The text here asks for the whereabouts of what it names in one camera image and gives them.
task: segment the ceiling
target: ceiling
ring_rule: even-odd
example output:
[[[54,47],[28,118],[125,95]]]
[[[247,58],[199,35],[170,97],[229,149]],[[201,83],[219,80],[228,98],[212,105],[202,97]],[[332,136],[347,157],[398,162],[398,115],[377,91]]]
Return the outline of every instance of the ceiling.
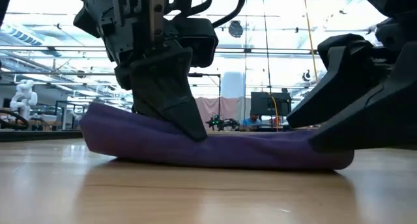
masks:
[[[193,0],[198,5],[204,0]],[[238,0],[213,0],[212,6],[199,18],[216,21],[230,13]],[[308,16],[313,48],[329,36],[356,33],[377,44],[375,35],[366,35],[367,29],[386,19],[365,0],[307,0]],[[79,0],[11,0],[4,24],[0,32],[0,51],[9,50],[13,54],[29,59],[50,68],[54,72],[112,73],[115,63],[106,55],[104,43],[86,32],[74,27],[72,22],[82,8]],[[176,12],[167,15],[170,19]],[[216,50],[213,64],[208,68],[192,68],[191,72],[205,74],[224,74],[230,70],[246,72],[246,86],[250,93],[256,88],[268,85],[270,70],[271,85],[308,86],[312,82],[302,79],[303,73],[314,65],[308,39],[308,24],[304,0],[247,0],[240,14],[234,19],[244,28],[240,38],[232,37],[228,32],[230,23],[216,29],[220,44]],[[30,39],[19,37],[16,33],[27,35]],[[31,46],[30,48],[12,48],[8,46]],[[54,56],[46,46],[53,46],[59,53]],[[243,48],[251,48],[245,53]],[[10,57],[0,52],[0,59]],[[16,64],[34,68],[22,59]],[[316,59],[316,69],[324,75],[325,68]],[[10,63],[8,69],[17,70]],[[118,88],[114,76],[54,76],[57,82],[110,83],[109,94],[127,94]],[[189,82],[195,96],[216,97],[218,78],[190,77]],[[62,85],[74,90],[73,85]],[[98,86],[90,91],[102,91]]]

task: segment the computer monitor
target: computer monitor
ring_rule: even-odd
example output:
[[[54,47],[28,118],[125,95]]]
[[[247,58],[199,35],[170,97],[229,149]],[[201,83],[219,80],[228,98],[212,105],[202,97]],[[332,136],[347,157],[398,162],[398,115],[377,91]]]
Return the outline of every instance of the computer monitor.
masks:
[[[287,116],[291,112],[291,96],[289,93],[272,93],[275,99],[278,116]],[[251,92],[251,115],[275,116],[275,105],[267,92]]]

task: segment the desk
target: desk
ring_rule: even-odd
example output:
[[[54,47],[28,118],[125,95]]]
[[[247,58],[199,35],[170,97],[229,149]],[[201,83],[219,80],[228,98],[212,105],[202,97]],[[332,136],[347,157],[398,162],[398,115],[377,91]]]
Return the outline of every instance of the desk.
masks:
[[[415,223],[416,158],[363,150],[310,174],[120,162],[82,139],[0,143],[0,223]]]

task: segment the folded purple fabric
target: folded purple fabric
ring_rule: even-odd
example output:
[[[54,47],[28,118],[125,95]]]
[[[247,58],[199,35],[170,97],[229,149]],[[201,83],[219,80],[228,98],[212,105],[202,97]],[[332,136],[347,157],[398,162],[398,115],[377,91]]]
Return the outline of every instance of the folded purple fabric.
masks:
[[[243,169],[344,169],[354,152],[320,154],[313,130],[210,135],[196,143],[168,122],[93,103],[80,121],[89,150],[149,163]]]

